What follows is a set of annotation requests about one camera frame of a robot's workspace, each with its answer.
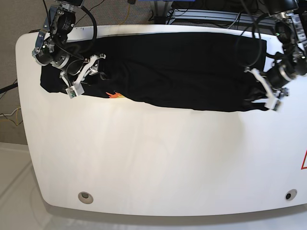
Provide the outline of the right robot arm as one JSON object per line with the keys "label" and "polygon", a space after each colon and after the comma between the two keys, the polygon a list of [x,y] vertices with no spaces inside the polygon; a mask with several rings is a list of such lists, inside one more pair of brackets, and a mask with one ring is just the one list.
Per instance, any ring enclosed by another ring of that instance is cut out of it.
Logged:
{"label": "right robot arm", "polygon": [[[46,19],[38,32],[32,56],[40,66],[51,65],[60,70],[59,77],[68,87],[88,83],[92,76],[102,74],[99,62],[104,54],[85,56],[97,39],[97,23],[84,6],[83,0],[58,0],[57,5],[47,6],[42,1]],[[68,42],[68,34],[76,25],[75,8],[81,9],[92,21],[93,37],[89,44],[81,46]]]}

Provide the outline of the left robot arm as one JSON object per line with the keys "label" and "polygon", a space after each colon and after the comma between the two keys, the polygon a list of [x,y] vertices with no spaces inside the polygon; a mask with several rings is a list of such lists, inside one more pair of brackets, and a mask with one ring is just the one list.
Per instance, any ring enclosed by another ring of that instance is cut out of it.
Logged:
{"label": "left robot arm", "polygon": [[241,1],[245,12],[252,20],[252,24],[249,25],[252,34],[260,32],[259,22],[263,19],[271,17],[276,21],[274,34],[282,44],[283,52],[266,54],[266,57],[273,60],[272,67],[267,72],[254,68],[253,65],[262,53],[262,39],[261,36],[253,36],[253,39],[259,43],[258,53],[251,63],[240,61],[239,64],[262,84],[267,97],[265,107],[276,110],[282,98],[289,94],[285,85],[297,76],[304,76],[307,73],[307,34],[300,15],[296,13],[299,9],[298,1],[266,0],[264,4],[267,13],[254,18],[245,2]]}

